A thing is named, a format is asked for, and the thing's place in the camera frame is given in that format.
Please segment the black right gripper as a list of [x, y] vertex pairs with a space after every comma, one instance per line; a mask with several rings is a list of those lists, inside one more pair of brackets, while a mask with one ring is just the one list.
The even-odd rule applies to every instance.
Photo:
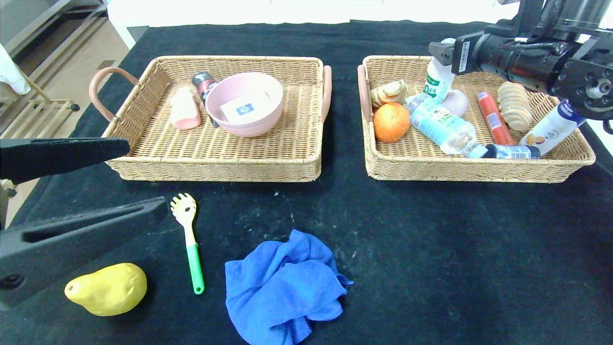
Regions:
[[502, 46], [510, 42], [512, 37], [480, 31], [462, 35], [455, 42], [431, 42], [428, 51], [441, 65], [452, 65], [452, 72], [458, 76], [472, 72], [502, 76], [504, 60], [510, 54]]

